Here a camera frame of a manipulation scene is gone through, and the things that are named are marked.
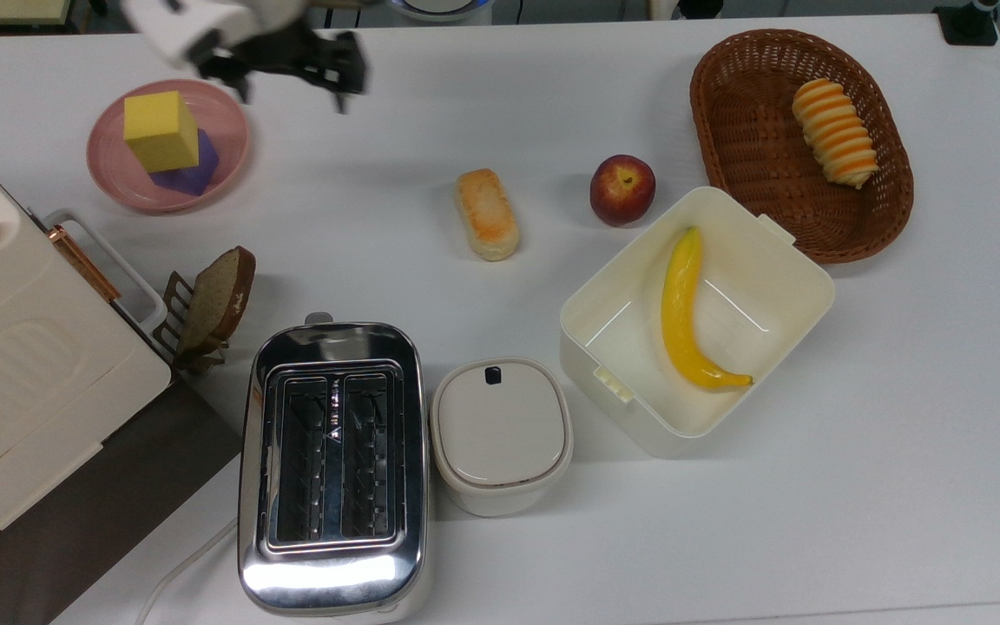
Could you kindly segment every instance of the metal toaster body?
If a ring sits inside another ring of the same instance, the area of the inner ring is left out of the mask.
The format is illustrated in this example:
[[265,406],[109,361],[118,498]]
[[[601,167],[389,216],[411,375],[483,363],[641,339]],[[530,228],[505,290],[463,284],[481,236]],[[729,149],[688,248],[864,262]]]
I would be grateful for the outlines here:
[[381,324],[278,333],[253,362],[241,584],[293,616],[380,612],[427,586],[427,419],[416,348]]

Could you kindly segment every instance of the brown basket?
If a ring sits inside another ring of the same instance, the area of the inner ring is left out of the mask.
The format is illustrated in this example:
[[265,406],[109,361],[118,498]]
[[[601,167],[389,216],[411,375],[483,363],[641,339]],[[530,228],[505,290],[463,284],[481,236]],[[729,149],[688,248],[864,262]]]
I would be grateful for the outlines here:
[[[825,181],[793,118],[801,84],[844,86],[870,132],[880,170],[862,189]],[[913,205],[909,157],[874,79],[856,60],[797,30],[751,30],[711,48],[690,86],[712,186],[767,214],[817,262],[848,262],[896,239]]]

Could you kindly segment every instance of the yellow cube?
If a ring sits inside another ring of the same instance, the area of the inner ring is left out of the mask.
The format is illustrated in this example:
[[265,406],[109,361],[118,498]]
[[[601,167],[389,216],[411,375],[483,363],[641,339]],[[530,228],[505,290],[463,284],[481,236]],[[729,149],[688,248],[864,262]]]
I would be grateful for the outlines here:
[[148,173],[199,165],[199,126],[179,91],[124,100],[122,138]]

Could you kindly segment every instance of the power cord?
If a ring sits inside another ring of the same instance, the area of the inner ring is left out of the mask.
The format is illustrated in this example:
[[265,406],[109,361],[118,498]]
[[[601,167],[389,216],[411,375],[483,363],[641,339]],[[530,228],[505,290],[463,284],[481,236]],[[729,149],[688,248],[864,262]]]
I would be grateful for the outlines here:
[[180,562],[175,569],[172,569],[169,574],[161,579],[161,581],[157,582],[154,593],[150,595],[149,601],[146,602],[146,605],[144,605],[141,609],[141,613],[138,614],[138,620],[136,620],[135,625],[144,625],[146,618],[149,618],[149,610],[151,610],[152,606],[156,603],[156,598],[160,597],[160,594],[164,592],[164,589],[172,582],[172,579],[179,577],[180,574],[183,573],[184,570],[187,570],[189,566],[194,564],[195,561],[198,561],[199,558],[205,556],[207,551],[213,549],[214,545],[218,545],[218,543],[222,541],[222,538],[226,538],[227,534],[234,531],[234,527],[238,527],[238,517],[234,517],[234,520],[227,523],[227,526],[223,527],[222,530],[219,530],[219,533],[215,534],[214,537],[211,537],[210,541],[203,543],[203,546],[199,547],[198,551],[195,551],[195,553],[188,556],[186,561]]

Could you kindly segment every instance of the bread roll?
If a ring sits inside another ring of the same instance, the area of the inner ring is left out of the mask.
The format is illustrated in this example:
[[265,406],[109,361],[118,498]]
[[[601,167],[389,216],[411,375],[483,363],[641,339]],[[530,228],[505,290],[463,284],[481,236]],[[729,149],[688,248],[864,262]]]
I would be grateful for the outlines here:
[[869,132],[837,83],[820,78],[802,84],[793,96],[793,117],[827,181],[859,189],[878,171]]
[[504,260],[519,245],[519,226],[503,192],[499,175],[478,169],[457,178],[457,212],[465,224],[469,247],[484,260]]

